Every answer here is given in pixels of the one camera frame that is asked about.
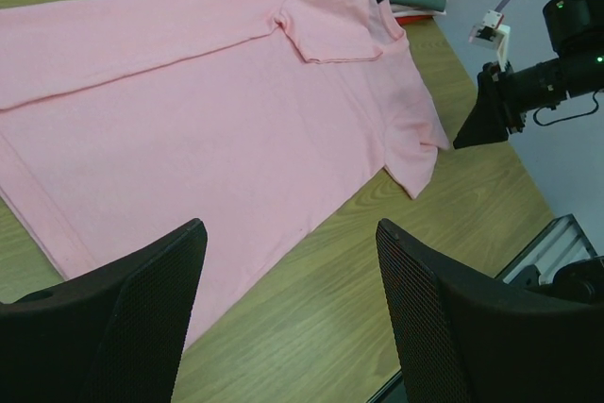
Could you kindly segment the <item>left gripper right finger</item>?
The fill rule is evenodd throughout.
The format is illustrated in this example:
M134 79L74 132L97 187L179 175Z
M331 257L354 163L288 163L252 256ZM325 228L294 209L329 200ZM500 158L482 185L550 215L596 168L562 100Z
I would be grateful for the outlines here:
M603 260L546 285L488 277L377 224L377 255L410 402L599 402Z

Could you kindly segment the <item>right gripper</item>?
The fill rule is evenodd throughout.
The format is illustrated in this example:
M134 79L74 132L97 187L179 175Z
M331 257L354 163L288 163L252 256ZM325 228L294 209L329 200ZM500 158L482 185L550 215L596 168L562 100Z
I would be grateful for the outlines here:
M498 63L485 63L478 74L476 104L454 139L454 148L503 143L509 134L522 132L527 110L520 98L529 83L529 75L530 68L515 72L510 65L502 72Z

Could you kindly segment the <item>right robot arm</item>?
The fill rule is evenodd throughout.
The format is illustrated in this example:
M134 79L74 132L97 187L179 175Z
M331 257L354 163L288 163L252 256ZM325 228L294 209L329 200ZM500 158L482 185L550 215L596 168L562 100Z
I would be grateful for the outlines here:
M519 72L510 64L484 64L456 149L505 142L524 129L529 112L603 90L603 0L550 0L543 14L557 57Z

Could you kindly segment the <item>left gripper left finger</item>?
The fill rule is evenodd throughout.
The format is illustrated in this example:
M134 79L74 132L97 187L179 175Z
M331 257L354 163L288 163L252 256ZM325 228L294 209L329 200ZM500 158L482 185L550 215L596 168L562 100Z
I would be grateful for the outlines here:
M168 402L207 247L193 219L1 306L4 402Z

